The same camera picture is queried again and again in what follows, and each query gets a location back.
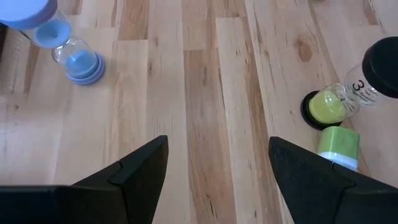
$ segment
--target blue sand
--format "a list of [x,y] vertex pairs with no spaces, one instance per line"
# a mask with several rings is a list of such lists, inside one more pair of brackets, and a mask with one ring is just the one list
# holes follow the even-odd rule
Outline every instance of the blue sand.
[[90,76],[98,67],[98,58],[89,50],[79,50],[65,64],[68,74],[74,78]]
[[35,29],[33,41],[44,48],[59,47],[68,41],[71,30],[67,21],[52,19]]

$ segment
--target wooden floor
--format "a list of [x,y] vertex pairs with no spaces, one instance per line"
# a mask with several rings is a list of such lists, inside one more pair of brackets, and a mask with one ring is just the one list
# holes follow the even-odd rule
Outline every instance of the wooden floor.
[[[302,98],[397,35],[395,0],[60,0],[105,77],[72,84],[10,31],[0,66],[0,184],[72,184],[169,136],[154,223],[292,223],[269,136],[316,152]],[[363,108],[360,172],[398,187],[398,103]]]

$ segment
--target black plastic cap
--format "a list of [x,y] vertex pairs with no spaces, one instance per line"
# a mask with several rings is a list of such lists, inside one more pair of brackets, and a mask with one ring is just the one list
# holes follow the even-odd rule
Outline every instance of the black plastic cap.
[[301,102],[301,116],[304,118],[304,121],[307,122],[307,124],[317,130],[324,130],[325,128],[329,128],[332,126],[340,126],[341,122],[339,123],[334,123],[334,124],[323,124],[319,121],[317,121],[310,112],[310,100],[318,93],[319,91],[313,91],[309,94],[307,94],[304,97],[304,100]]
[[362,71],[379,93],[398,98],[398,37],[387,37],[370,47],[362,61]]

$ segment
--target number 3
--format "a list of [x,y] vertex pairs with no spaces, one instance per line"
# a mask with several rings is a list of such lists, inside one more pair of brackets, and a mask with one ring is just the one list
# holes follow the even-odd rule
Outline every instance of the number 3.
[[359,91],[360,89],[362,89],[362,88],[365,87],[365,83],[363,83],[362,80],[359,80],[359,82],[360,82],[361,84],[356,84],[356,85],[355,85],[355,83],[353,83],[353,89],[354,89],[355,91]]

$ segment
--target blue plastic cap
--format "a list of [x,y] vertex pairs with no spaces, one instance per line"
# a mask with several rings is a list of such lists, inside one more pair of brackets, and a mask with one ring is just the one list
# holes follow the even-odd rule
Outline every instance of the blue plastic cap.
[[78,85],[91,85],[98,82],[105,74],[105,60],[104,58],[95,53],[98,59],[98,63],[94,69],[89,69],[85,72],[85,74],[79,73],[77,76],[76,74],[67,73],[67,77],[73,82]]
[[47,22],[58,8],[57,0],[0,0],[0,22],[29,30]]

